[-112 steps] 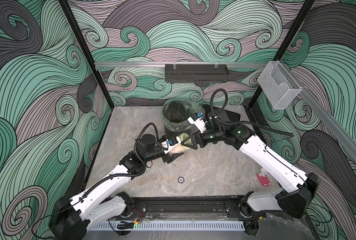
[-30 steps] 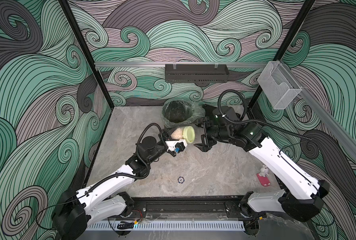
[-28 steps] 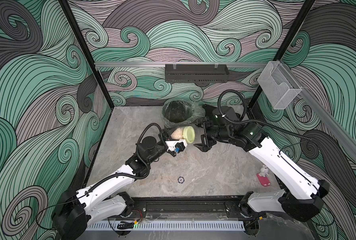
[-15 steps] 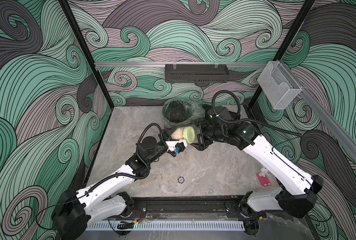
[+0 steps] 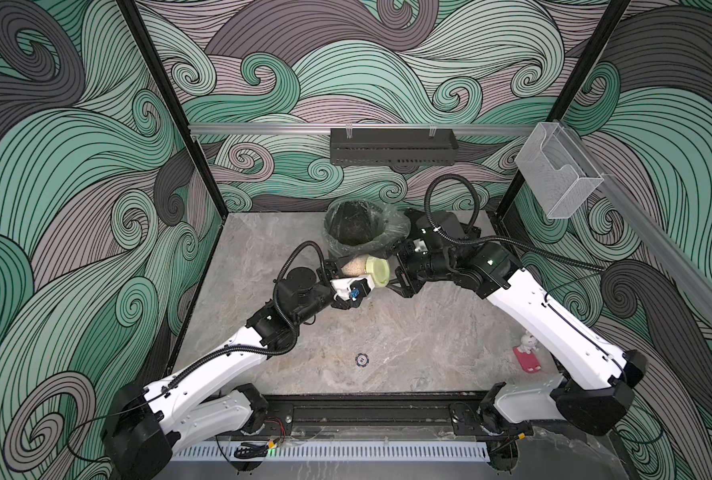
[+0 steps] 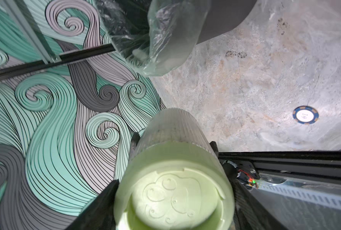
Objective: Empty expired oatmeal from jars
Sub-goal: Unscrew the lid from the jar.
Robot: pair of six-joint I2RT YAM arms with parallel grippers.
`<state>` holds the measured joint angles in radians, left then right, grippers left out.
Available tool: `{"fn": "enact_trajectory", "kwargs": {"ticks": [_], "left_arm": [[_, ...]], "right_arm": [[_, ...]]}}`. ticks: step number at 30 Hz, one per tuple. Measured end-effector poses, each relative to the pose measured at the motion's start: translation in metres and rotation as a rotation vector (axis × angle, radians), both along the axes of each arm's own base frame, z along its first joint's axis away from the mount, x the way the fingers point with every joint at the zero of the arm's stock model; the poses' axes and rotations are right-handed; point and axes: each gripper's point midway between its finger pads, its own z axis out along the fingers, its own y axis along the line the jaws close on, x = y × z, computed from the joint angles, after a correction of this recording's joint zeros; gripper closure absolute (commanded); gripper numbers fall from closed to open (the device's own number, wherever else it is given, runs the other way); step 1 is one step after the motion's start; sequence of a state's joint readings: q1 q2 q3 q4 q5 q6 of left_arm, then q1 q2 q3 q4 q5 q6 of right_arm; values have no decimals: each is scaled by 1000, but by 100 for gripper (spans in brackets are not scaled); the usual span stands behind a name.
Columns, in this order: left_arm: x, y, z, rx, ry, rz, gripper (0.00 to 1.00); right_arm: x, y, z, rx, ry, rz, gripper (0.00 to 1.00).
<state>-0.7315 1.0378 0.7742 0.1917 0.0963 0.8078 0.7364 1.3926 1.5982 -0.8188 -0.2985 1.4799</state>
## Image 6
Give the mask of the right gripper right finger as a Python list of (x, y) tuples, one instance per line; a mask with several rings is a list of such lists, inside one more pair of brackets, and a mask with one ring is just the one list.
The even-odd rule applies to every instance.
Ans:
[(287, 230), (252, 194), (258, 188), (259, 172), (254, 161), (282, 162), (286, 153), (282, 152), (239, 152), (226, 153), (219, 156), (215, 141), (210, 147), (220, 161), (224, 172), (232, 186), (235, 196), (234, 222), (237, 230)]

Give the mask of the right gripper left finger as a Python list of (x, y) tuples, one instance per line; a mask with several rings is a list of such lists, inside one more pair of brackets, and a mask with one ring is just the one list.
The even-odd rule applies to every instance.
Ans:
[(116, 230), (114, 216), (115, 196), (119, 186), (129, 184), (125, 180), (113, 180), (66, 229), (67, 230)]

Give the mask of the light green jar lid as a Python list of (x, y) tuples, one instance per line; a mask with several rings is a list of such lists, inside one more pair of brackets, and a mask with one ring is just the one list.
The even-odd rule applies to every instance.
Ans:
[(118, 230), (227, 230), (235, 199), (213, 150), (166, 142), (135, 156), (114, 202)]

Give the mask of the clear oatmeal jar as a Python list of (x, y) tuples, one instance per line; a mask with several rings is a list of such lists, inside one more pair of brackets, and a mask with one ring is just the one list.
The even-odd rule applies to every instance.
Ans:
[(222, 170), (195, 117), (179, 108), (164, 109), (153, 116), (135, 149), (130, 151), (129, 164), (139, 165), (135, 158), (140, 155), (147, 164), (153, 160), (181, 160)]

